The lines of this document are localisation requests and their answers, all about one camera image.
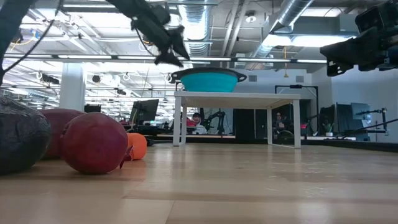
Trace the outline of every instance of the black camera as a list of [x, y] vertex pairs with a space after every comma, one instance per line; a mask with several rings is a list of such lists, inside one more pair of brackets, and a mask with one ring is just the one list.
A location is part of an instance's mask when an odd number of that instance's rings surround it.
[[357, 38], [327, 45], [320, 53], [327, 58], [327, 75], [344, 74], [358, 65], [360, 71], [398, 67], [398, 0], [373, 6], [355, 19]]

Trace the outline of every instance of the white wall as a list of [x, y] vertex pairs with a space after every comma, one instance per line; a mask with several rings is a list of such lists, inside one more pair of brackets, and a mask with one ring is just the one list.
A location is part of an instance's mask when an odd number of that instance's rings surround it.
[[[331, 90], [331, 78], [326, 75], [326, 67], [323, 67], [312, 74], [312, 85], [318, 87], [319, 111], [322, 107], [329, 107], [334, 103]], [[312, 99], [311, 114], [316, 115], [316, 113], [317, 101], [316, 99]], [[316, 118], [312, 120], [312, 128], [317, 130]]]
[[[308, 74], [306, 70], [293, 69], [287, 70], [288, 78], [285, 78], [285, 70], [275, 72], [273, 70], [254, 70], [247, 71], [243, 69], [236, 69], [245, 75], [257, 75], [257, 82], [248, 82], [247, 80], [238, 83], [235, 87], [235, 92], [238, 93], [275, 93], [276, 85], [312, 85], [312, 74]], [[296, 76], [304, 76], [304, 83], [297, 83]], [[282, 93], [300, 94], [304, 99], [312, 99], [314, 96], [306, 89], [291, 90], [286, 88]]]
[[[367, 103], [371, 110], [387, 108], [387, 120], [398, 117], [398, 70], [360, 72], [357, 68], [332, 79], [334, 102]], [[380, 114], [373, 114], [373, 124], [382, 122]], [[378, 134], [379, 142], [398, 142], [398, 123], [388, 125], [390, 136]], [[375, 140], [375, 134], [369, 135]]]

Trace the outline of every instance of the ceiling pipe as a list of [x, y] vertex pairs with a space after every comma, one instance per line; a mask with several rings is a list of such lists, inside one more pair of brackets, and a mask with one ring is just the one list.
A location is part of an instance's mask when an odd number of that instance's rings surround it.
[[238, 21], [236, 23], [236, 27], [235, 27], [234, 33], [232, 35], [231, 43], [229, 44], [228, 50], [226, 52], [226, 56], [227, 57], [231, 55], [232, 50], [233, 50], [233, 48], [235, 46], [236, 38], [238, 37], [239, 30], [241, 29], [241, 25], [242, 25], [243, 19], [245, 17], [246, 9], [248, 8], [248, 4], [249, 3], [250, 3], [250, 0], [244, 0], [243, 1], [243, 5], [242, 5], [242, 8], [241, 8], [241, 13], [240, 13]]
[[[209, 39], [209, 14], [210, 6], [187, 4], [179, 5], [178, 10], [185, 27], [184, 36], [188, 40]], [[209, 45], [204, 43], [188, 43], [190, 56], [207, 56]]]
[[264, 40], [251, 54], [251, 57], [266, 57], [275, 46], [267, 44], [266, 40], [270, 33], [292, 32], [293, 25], [303, 12], [311, 5], [314, 0], [284, 0], [280, 6], [280, 11], [269, 16], [264, 24]]
[[231, 10], [231, 17], [229, 18], [229, 24], [228, 24], [228, 28], [226, 30], [224, 43], [223, 43], [223, 49], [221, 50], [220, 56], [224, 56], [224, 54], [225, 54], [225, 50], [228, 45], [229, 37], [231, 35], [232, 27], [234, 26], [234, 23], [235, 23], [235, 16], [238, 11], [238, 5], [239, 5], [239, 0], [235, 0], [233, 2], [233, 6], [232, 6], [232, 10]]

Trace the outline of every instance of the silver duct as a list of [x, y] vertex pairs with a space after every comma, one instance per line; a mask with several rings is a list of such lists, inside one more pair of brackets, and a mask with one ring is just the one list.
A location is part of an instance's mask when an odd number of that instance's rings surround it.
[[[188, 40], [208, 40], [209, 38], [209, 6], [179, 5], [178, 10], [185, 27], [184, 36]], [[208, 56], [209, 44], [189, 44], [190, 56]]]
[[[280, 6], [280, 11], [274, 19], [266, 21], [267, 29], [265, 37], [272, 31], [279, 30], [281, 28], [287, 28], [284, 32], [292, 32], [294, 22], [303, 14], [303, 12], [311, 5], [314, 0], [285, 0]], [[275, 46], [268, 46], [260, 44], [255, 52], [252, 53], [252, 57], [266, 57], [272, 48]]]

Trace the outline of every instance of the table top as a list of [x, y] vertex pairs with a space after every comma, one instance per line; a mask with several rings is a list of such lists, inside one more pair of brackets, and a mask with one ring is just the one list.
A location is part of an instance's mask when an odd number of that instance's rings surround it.
[[203, 108], [273, 109], [301, 99], [299, 94], [207, 93], [176, 91], [182, 105]]

